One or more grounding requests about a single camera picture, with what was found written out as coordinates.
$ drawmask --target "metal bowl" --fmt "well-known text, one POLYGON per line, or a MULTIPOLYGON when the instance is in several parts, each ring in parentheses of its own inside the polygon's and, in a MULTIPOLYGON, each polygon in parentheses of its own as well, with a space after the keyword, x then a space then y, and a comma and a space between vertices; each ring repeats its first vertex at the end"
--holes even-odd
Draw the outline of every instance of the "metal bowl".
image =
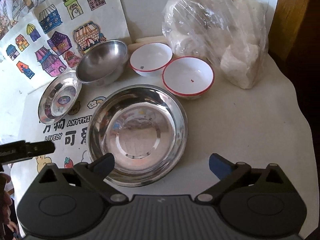
POLYGON ((69 70, 55 78, 44 91, 38 106, 38 117, 43 124, 60 121, 76 102, 82 84, 76 71, 69 70))
POLYGON ((128 59, 128 47, 125 43, 106 41, 82 57, 76 69, 77 78, 83 84, 109 85, 121 76, 128 59))
POLYGON ((112 153, 116 164, 107 180, 126 187, 165 176, 182 156, 188 136, 182 105, 171 93, 152 85, 116 91, 100 104, 88 127, 92 160, 112 153))

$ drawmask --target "yellow roof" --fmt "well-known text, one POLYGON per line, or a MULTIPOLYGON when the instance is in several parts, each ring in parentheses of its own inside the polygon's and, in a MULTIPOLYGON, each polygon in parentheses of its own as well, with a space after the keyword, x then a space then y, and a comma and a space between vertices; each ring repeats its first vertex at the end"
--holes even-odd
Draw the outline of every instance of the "yellow roof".
POLYGON ((33 24, 27 24, 27 34, 30 35, 36 27, 33 24))

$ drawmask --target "clear plastic bag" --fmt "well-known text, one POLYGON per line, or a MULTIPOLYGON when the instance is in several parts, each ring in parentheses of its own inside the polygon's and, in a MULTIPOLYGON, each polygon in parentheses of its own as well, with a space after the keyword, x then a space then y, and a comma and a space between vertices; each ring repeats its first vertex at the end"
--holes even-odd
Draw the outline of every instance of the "clear plastic bag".
POLYGON ((168 0, 163 34, 175 55, 207 58, 244 89, 254 85, 267 51, 259 0, 168 0))

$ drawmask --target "blue house drawing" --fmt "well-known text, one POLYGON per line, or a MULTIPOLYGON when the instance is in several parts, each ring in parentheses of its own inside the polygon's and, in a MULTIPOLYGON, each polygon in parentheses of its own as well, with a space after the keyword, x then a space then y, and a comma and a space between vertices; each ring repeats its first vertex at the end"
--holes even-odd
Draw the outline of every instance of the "blue house drawing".
POLYGON ((19 52, 17 51, 16 47, 10 44, 6 49, 7 55, 14 60, 18 55, 19 52))
POLYGON ((39 23, 45 34, 62 24, 58 10, 53 4, 39 13, 39 23))

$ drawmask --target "white bowl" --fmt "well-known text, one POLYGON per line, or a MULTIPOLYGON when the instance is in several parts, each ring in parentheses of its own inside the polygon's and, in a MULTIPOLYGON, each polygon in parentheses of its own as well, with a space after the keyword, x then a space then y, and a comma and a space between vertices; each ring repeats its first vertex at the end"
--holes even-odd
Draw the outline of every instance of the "white bowl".
POLYGON ((130 58, 131 68, 144 77, 161 76, 163 69, 172 59, 172 50, 163 43, 148 43, 136 51, 130 58))
POLYGON ((174 95, 195 99, 212 86, 214 72, 199 58, 181 57, 166 66, 162 80, 165 87, 174 95))

